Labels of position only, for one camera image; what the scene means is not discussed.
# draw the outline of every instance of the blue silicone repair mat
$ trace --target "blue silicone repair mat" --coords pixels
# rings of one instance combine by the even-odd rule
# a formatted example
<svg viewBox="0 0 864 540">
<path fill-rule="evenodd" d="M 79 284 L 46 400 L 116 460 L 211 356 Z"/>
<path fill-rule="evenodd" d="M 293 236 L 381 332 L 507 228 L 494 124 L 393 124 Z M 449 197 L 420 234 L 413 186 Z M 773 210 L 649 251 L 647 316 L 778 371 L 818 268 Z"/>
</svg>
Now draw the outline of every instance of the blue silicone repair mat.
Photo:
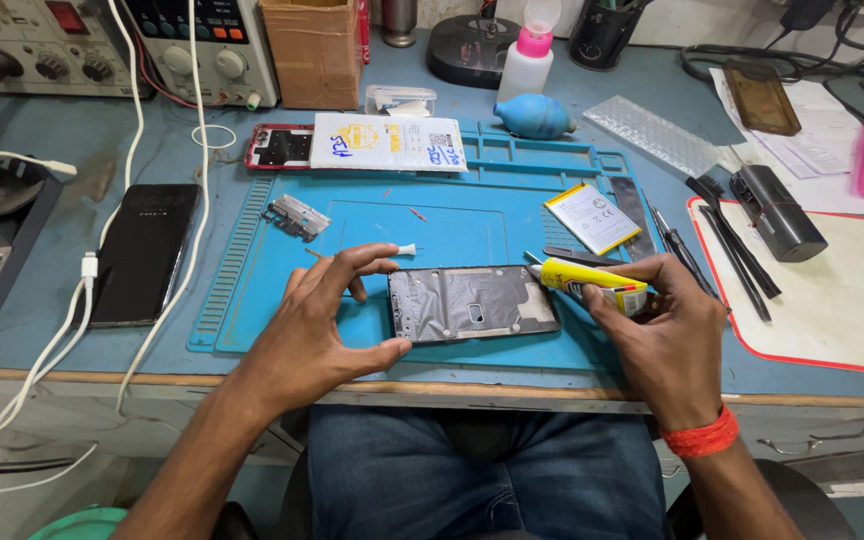
<svg viewBox="0 0 864 540">
<path fill-rule="evenodd" d="M 417 255 L 395 258 L 404 268 L 526 264 L 522 252 L 545 258 L 548 244 L 585 251 L 543 202 L 582 181 L 615 202 L 609 178 L 635 179 L 624 153 L 515 139 L 485 123 L 461 125 L 467 173 L 260 173 L 189 336 L 189 350 L 245 353 L 279 306 L 289 273 L 316 262 L 306 248 L 333 255 L 366 242 L 414 243 L 421 248 Z M 331 224 L 307 244 L 274 227 L 259 215 L 283 194 L 328 216 Z M 638 194 L 645 208 L 641 189 Z M 651 219 L 649 228 L 657 239 Z M 656 245 L 661 251 L 661 242 Z M 629 261 L 624 246 L 606 255 Z M 363 282 L 368 300 L 357 303 L 346 293 L 337 316 L 349 347 L 392 336 L 386 276 Z M 589 315 L 561 293 L 555 296 L 561 331 L 415 346 L 403 362 L 618 370 L 616 350 Z"/>
</svg>

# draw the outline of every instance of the white cable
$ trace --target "white cable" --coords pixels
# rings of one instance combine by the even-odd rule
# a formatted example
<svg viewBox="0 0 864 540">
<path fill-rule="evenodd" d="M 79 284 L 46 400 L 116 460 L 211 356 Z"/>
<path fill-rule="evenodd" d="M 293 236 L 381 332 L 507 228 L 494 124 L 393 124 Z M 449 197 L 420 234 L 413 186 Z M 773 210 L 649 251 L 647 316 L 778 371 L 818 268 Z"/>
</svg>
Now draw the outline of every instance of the white cable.
<svg viewBox="0 0 864 540">
<path fill-rule="evenodd" d="M 42 350 L 42 353 L 38 356 L 38 359 L 35 360 L 35 363 L 32 364 L 31 369 L 29 370 L 29 374 L 25 377 L 25 382 L 22 384 L 22 390 L 19 391 L 18 395 L 15 396 L 15 402 L 18 404 L 18 408 L 12 413 L 12 415 L 6 421 L 6 424 L 11 423 L 13 419 L 18 414 L 18 410 L 22 408 L 22 403 L 25 401 L 26 395 L 29 393 L 29 388 L 32 387 L 33 379 L 39 371 L 39 366 L 42 365 L 42 362 L 45 361 L 46 357 L 48 357 L 49 353 L 52 352 L 52 349 L 55 348 L 56 344 L 59 343 L 59 340 L 66 335 L 66 331 L 69 326 L 72 324 L 72 317 L 75 314 L 75 306 L 76 301 L 79 299 L 79 292 L 82 290 L 85 279 L 80 279 L 78 282 L 78 286 L 76 287 L 76 292 L 72 296 L 72 301 L 69 302 L 69 310 L 65 316 L 65 322 L 62 323 L 62 326 L 58 329 L 55 335 L 52 337 L 52 340 L 49 341 L 49 344 L 45 346 L 45 349 Z M 2 416 L 9 413 L 9 408 L 12 406 L 10 403 L 3 411 L 2 415 L 0 415 L 0 421 Z"/>
<path fill-rule="evenodd" d="M 189 0 L 189 21 L 195 20 L 195 4 L 196 0 Z M 162 327 L 162 323 L 165 322 L 169 313 L 172 313 L 172 309 L 175 307 L 179 299 L 183 297 L 183 293 L 186 292 L 189 281 L 192 279 L 192 272 L 195 271 L 196 259 L 199 254 L 199 242 L 202 240 L 202 233 L 206 229 L 206 224 L 209 222 L 209 137 L 206 130 L 206 114 L 202 108 L 202 88 L 199 86 L 199 60 L 195 50 L 195 34 L 195 31 L 189 32 L 189 45 L 192 49 L 192 81 L 195 86 L 196 109 L 198 110 L 198 129 L 201 130 L 201 192 L 202 201 L 204 202 L 202 205 L 201 221 L 198 222 L 195 241 L 192 242 L 192 253 L 189 255 L 188 267 L 185 269 L 185 277 L 182 278 L 181 285 L 179 285 L 178 289 L 175 291 L 175 296 L 172 297 L 172 300 L 170 300 L 168 305 L 165 306 L 165 310 L 162 311 L 161 316 L 158 317 L 158 320 L 155 321 L 155 324 L 151 327 L 151 330 L 149 330 L 149 335 L 146 336 L 145 341 L 142 343 L 142 347 L 139 348 L 131 365 L 128 366 L 125 378 L 122 379 L 122 383 L 119 385 L 119 395 L 118 399 L 115 401 L 115 411 L 123 418 L 129 418 L 122 413 L 122 402 L 125 400 L 126 388 L 129 387 L 129 379 L 131 379 L 132 375 L 136 373 L 139 362 L 142 362 L 142 357 L 145 356 L 149 344 L 152 343 L 152 340 L 156 337 L 159 328 Z"/>
<path fill-rule="evenodd" d="M 2 152 L 0 151 L 0 156 L 4 158 L 16 158 L 18 160 L 22 160 L 24 162 L 29 162 L 30 164 L 39 164 L 40 166 L 48 167 L 54 171 L 76 175 L 79 173 L 79 170 L 75 168 L 75 165 L 70 165 L 68 163 L 63 163 L 61 161 L 42 161 L 41 159 L 36 159 L 34 157 L 30 157 L 28 155 L 22 155 L 21 153 L 15 152 Z"/>
<path fill-rule="evenodd" d="M 139 94 L 138 94 L 138 74 L 137 74 L 137 66 L 136 66 L 136 47 L 132 42 L 132 38 L 129 35 L 129 31 L 126 29 L 125 24 L 122 22 L 121 16 L 119 16 L 118 9 L 115 6 L 115 0 L 108 0 L 108 6 L 112 11 L 112 16 L 114 17 L 115 22 L 119 27 L 119 31 L 122 33 L 122 36 L 125 38 L 126 45 L 128 47 L 129 75 L 130 75 L 131 90 L 132 90 L 132 102 L 135 104 L 135 115 L 138 119 L 138 127 L 135 131 L 135 137 L 132 139 L 131 145 L 128 148 L 128 154 L 126 155 L 125 189 L 126 189 L 126 191 L 128 191 L 129 186 L 131 185 L 130 178 L 132 178 L 133 158 L 135 157 L 136 149 L 138 148 L 138 143 L 142 139 L 142 133 L 145 130 L 145 119 L 142 115 L 142 105 L 139 102 L 139 97 L 138 97 Z M 203 117 L 201 105 L 199 105 L 199 107 L 198 107 L 198 116 L 199 116 L 199 124 L 204 124 L 205 122 L 204 122 L 204 117 Z M 18 158 L 18 159 L 24 160 L 26 162 L 30 162 L 33 164 L 39 164 L 41 166 L 46 166 L 52 170 L 64 172 L 64 173 L 68 173 L 68 174 L 72 174 L 72 175 L 75 175 L 78 172 L 76 167 L 69 165 L 67 163 L 59 162 L 59 161 L 43 161 L 43 160 L 35 159 L 33 157 L 29 157 L 29 156 L 22 155 L 19 153 L 12 153 L 12 152 L 0 152 L 0 156 L 10 157 L 10 158 Z M 105 221 L 104 226 L 102 226 L 102 232 L 101 232 L 100 238 L 99 238 L 99 247 L 100 248 L 102 247 L 102 244 L 105 243 L 106 234 L 109 231 L 109 227 L 113 223 L 115 215 L 118 214 L 118 210 L 119 210 L 119 208 L 118 208 L 118 206 L 116 206 L 115 210 L 112 212 L 112 215 L 108 216 L 108 219 Z M 52 340 L 45 347 L 45 349 L 42 350 L 42 353 L 38 356 L 36 361 L 32 364 L 32 367 L 29 370 L 29 374 L 26 375 L 25 381 L 22 384 L 22 389 L 19 391 L 18 395 L 16 395 L 0 413 L 0 430 L 4 429 L 8 424 L 12 423 L 13 420 L 16 419 L 19 411 L 22 410 L 22 406 L 25 404 L 26 397 L 28 396 L 29 390 L 32 387 L 32 385 L 34 385 L 39 380 L 41 380 L 53 367 L 55 367 L 56 364 L 58 364 L 62 359 L 64 359 L 66 357 L 66 355 L 69 353 L 69 351 L 71 351 L 72 348 L 76 345 L 76 343 L 78 343 L 79 340 L 82 338 L 82 335 L 85 333 L 86 328 L 89 325 L 89 317 L 91 314 L 91 305 L 92 305 L 92 285 L 93 285 L 94 278 L 96 277 L 95 273 L 97 272 L 98 262 L 95 259 L 95 253 L 88 253 L 87 255 L 88 255 L 87 259 L 89 259 L 89 263 L 87 264 L 85 259 L 82 261 L 82 278 L 79 280 L 78 285 L 76 286 L 76 290 L 72 295 L 72 300 L 70 300 L 70 302 L 69 302 L 69 310 L 68 310 L 68 313 L 66 314 L 65 322 L 62 324 L 62 326 L 58 330 L 58 332 L 55 333 Z M 62 349 L 62 351 L 55 358 L 53 358 L 51 362 L 49 362 L 49 364 L 45 367 L 45 369 L 42 369 L 40 371 L 40 367 L 42 366 L 42 362 L 44 362 L 45 359 L 48 358 L 49 354 L 56 347 L 59 340 L 68 331 L 69 326 L 71 326 L 72 318 L 75 314 L 76 305 L 78 303 L 79 296 L 82 292 L 83 287 L 86 290 L 86 294 L 85 294 L 85 309 L 84 309 L 84 314 L 82 317 L 81 325 L 78 327 L 78 330 L 76 331 L 75 335 L 72 337 L 72 339 L 69 341 L 69 343 Z M 9 448 L 9 447 L 3 447 L 3 448 L 6 448 L 8 450 L 28 450 L 29 448 L 35 448 L 35 446 L 41 446 L 41 445 L 34 445 L 33 447 L 28 447 L 28 448 Z M 66 472 L 71 470 L 72 467 L 75 467 L 75 465 L 77 465 L 78 463 L 79 462 L 77 461 L 75 464 L 73 464 L 71 467 L 69 467 L 65 471 L 57 474 L 56 476 L 53 476 L 53 479 L 58 478 L 61 475 L 65 474 Z"/>
<path fill-rule="evenodd" d="M 119 16 L 119 10 L 115 6 L 115 0 L 108 0 L 108 8 L 112 11 L 112 17 L 115 19 L 115 24 L 119 26 L 119 32 L 125 38 L 126 46 L 128 47 L 128 72 L 131 77 L 132 102 L 135 103 L 135 116 L 138 118 L 138 129 L 135 131 L 135 137 L 132 139 L 131 146 L 128 147 L 128 155 L 126 155 L 126 191 L 129 190 L 130 179 L 132 178 L 132 160 L 136 154 L 138 141 L 142 139 L 142 132 L 145 130 L 145 118 L 142 116 L 142 104 L 138 101 L 138 75 L 136 73 L 136 45 L 133 44 L 132 38 L 129 36 L 129 30 L 122 22 L 122 17 Z"/>
<path fill-rule="evenodd" d="M 64 476 L 66 473 L 68 473 L 72 469 L 75 469 L 76 465 L 85 461 L 86 458 L 88 458 L 90 456 L 90 454 L 95 452 L 95 449 L 98 447 L 99 447 L 99 443 L 93 443 L 92 448 L 89 448 L 88 451 L 86 453 L 84 453 L 75 463 L 69 465 L 65 469 L 62 469 L 62 472 L 51 475 L 51 476 L 45 478 L 44 480 L 39 480 L 38 482 L 32 482 L 32 483 L 27 483 L 27 484 L 23 484 L 23 485 L 14 485 L 12 487 L 2 487 L 2 488 L 0 488 L 0 493 L 6 493 L 8 491 L 16 491 L 18 489 L 25 489 L 27 487 L 36 487 L 37 485 L 48 484 L 48 483 L 54 481 L 55 479 Z"/>
<path fill-rule="evenodd" d="M 69 351 L 71 351 L 72 348 L 75 347 L 76 343 L 78 343 L 79 340 L 82 338 L 82 335 L 86 333 L 86 328 L 89 326 L 89 319 L 90 319 L 90 316 L 92 314 L 92 283 L 93 283 L 93 280 L 94 280 L 94 277 L 92 277 L 92 276 L 84 276 L 78 282 L 78 286 L 76 286 L 75 293 L 72 295 L 72 303 L 69 306 L 68 317 L 71 317 L 72 314 L 75 312 L 75 307 L 78 304 L 78 300 L 79 300 L 79 293 L 82 291 L 82 284 L 84 284 L 85 307 L 84 307 L 84 310 L 83 310 L 82 315 L 81 315 L 81 324 L 78 325 L 78 329 L 76 330 L 75 334 L 72 336 L 72 339 L 69 340 L 69 342 L 65 345 L 65 347 L 54 358 L 52 358 L 52 361 L 49 362 L 48 364 L 46 364 L 46 366 L 41 371 L 39 371 L 38 373 L 35 373 L 35 366 L 32 366 L 32 370 L 30 371 L 30 373 L 34 373 L 34 377 L 31 380 L 32 385 L 35 385 L 36 383 L 38 383 L 43 377 L 45 377 L 46 374 L 48 374 L 50 371 L 52 371 L 52 368 L 55 367 L 56 364 L 61 362 L 62 359 L 64 359 L 66 357 L 66 355 L 69 354 Z M 6 405 L 6 408 L 3 409 L 2 412 L 0 413 L 0 430 L 5 428 L 8 424 L 11 424 L 12 421 L 16 419 L 16 417 L 18 416 L 18 412 L 22 410 L 22 406 L 24 404 L 25 404 L 25 396 L 23 396 L 21 392 L 19 393 L 19 395 L 12 398 L 12 401 L 10 401 L 8 403 L 8 405 Z M 11 411 L 11 414 L 8 416 L 8 418 L 5 419 L 6 414 L 9 414 L 9 409 L 13 408 L 13 407 L 15 407 L 15 409 L 13 409 Z M 0 448 L 2 448 L 3 450 L 12 451 L 12 452 L 23 452 L 26 450 L 31 450 L 32 448 L 40 447 L 40 446 L 43 446 L 43 445 L 42 444 L 36 444 L 36 445 L 31 445 L 31 446 L 21 447 L 21 448 L 0 445 Z"/>
<path fill-rule="evenodd" d="M 229 133 L 232 135 L 232 141 L 231 141 L 231 142 L 228 142 L 228 143 L 222 144 L 222 146 L 209 146 L 209 147 L 208 147 L 209 150 L 222 150 L 222 149 L 224 149 L 224 148 L 229 148 L 230 146 L 232 146 L 232 145 L 235 144 L 235 141 L 238 141 L 237 137 L 235 136 L 235 131 L 233 131 L 232 129 L 229 129 L 229 128 L 225 127 L 225 126 L 220 126 L 220 125 L 218 125 L 218 124 L 208 124 L 208 125 L 205 126 L 205 127 L 206 127 L 206 128 L 217 128 L 217 129 L 220 129 L 220 130 L 225 130 L 225 131 L 229 132 Z M 192 142 L 195 142 L 196 144 L 198 144 L 198 146 L 202 146 L 202 143 L 199 142 L 199 140 L 195 137 L 195 134 L 197 134 L 197 133 L 199 132 L 199 130 L 201 130 L 201 129 L 202 129 L 202 126 L 198 126 L 198 128 L 196 128 L 196 129 L 192 129 Z"/>
</svg>

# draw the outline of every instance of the desk edge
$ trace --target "desk edge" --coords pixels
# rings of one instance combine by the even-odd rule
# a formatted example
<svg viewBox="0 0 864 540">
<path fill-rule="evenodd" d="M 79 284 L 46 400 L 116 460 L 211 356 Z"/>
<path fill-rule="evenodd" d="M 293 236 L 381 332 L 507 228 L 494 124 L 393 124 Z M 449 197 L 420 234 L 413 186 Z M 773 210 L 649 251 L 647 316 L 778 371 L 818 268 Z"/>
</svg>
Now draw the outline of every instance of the desk edge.
<svg viewBox="0 0 864 540">
<path fill-rule="evenodd" d="M 0 368 L 0 381 L 21 381 L 25 370 Z M 91 383 L 118 385 L 121 373 L 90 371 L 58 371 L 46 374 L 43 381 L 53 383 Z M 217 387 L 222 374 L 153 374 L 136 373 L 131 385 L 166 387 Z M 469 396 L 477 398 L 522 398 L 558 400 L 599 400 L 640 402 L 630 389 L 622 388 L 546 388 L 510 384 L 480 384 L 476 382 L 417 382 L 395 380 L 353 380 L 339 385 L 336 392 L 371 394 L 409 394 L 414 396 Z M 807 394 L 729 394 L 723 396 L 728 404 L 767 405 L 791 407 L 864 408 L 863 397 L 817 396 Z"/>
</svg>

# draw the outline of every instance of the red thread bracelet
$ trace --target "red thread bracelet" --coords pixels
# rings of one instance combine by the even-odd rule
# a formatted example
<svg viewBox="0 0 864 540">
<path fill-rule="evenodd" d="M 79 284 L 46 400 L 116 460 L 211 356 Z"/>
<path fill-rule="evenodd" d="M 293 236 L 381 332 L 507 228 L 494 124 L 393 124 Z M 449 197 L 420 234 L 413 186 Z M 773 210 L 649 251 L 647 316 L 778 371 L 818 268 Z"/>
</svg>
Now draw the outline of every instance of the red thread bracelet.
<svg viewBox="0 0 864 540">
<path fill-rule="evenodd" d="M 679 458 L 702 458 L 732 446 L 738 436 L 738 420 L 723 403 L 718 420 L 705 427 L 679 431 L 660 429 L 659 431 L 672 454 Z"/>
</svg>

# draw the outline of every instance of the blue desk surface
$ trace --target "blue desk surface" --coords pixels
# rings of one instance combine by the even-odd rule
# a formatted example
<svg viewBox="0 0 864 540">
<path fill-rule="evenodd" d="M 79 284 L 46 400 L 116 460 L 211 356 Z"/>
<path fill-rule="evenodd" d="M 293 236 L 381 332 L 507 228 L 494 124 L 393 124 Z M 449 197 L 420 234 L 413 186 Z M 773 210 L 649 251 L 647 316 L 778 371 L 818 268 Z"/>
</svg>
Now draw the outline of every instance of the blue desk surface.
<svg viewBox="0 0 864 540">
<path fill-rule="evenodd" d="M 363 71 L 366 85 L 427 87 L 438 92 L 437 117 L 490 118 L 496 92 L 436 79 L 423 58 L 427 30 L 408 49 L 385 46 L 374 31 L 371 64 Z M 546 93 L 579 119 L 574 141 L 603 149 L 623 149 L 650 200 L 672 227 L 677 227 L 692 253 L 701 254 L 686 212 L 692 194 L 685 175 L 622 139 L 599 129 L 582 111 L 616 94 L 717 144 L 740 142 L 741 135 L 726 116 L 713 89 L 690 78 L 678 65 L 675 51 L 630 47 L 619 67 L 608 73 L 587 71 L 573 64 L 565 43 L 553 45 L 556 59 L 545 84 Z M 838 80 L 836 89 L 864 111 L 864 92 L 853 80 Z M 162 96 L 143 104 L 146 129 L 132 166 L 133 182 L 193 181 L 201 149 L 189 139 L 198 125 L 192 108 L 179 107 Z M 238 142 L 229 148 L 241 156 L 259 122 L 311 123 L 315 111 L 281 107 L 247 112 L 243 107 L 207 110 L 207 123 L 233 129 Z M 96 248 L 99 232 L 123 193 L 125 156 L 136 129 L 132 101 L 68 97 L 0 97 L 0 150 L 33 154 L 78 167 L 69 180 L 48 224 L 0 314 L 0 368 L 29 369 L 65 317 L 79 277 L 83 253 Z M 210 129 L 213 145 L 228 135 Z M 713 174 L 727 176 L 721 169 Z M 212 213 L 202 240 L 198 271 L 191 288 L 165 322 L 139 372 L 214 375 L 229 373 L 237 354 L 191 352 L 186 339 L 202 305 L 216 262 L 253 177 L 241 161 L 210 167 Z M 699 257 L 702 270 L 708 265 Z M 147 329 L 91 330 L 56 369 L 84 372 L 125 372 Z M 765 360 L 739 345 L 730 329 L 723 345 L 722 390 L 736 394 L 814 394 L 864 397 L 864 373 Z M 486 369 L 400 362 L 387 373 L 367 379 L 416 382 L 460 382 L 529 387 L 625 387 L 615 374 L 601 372 Z"/>
</svg>

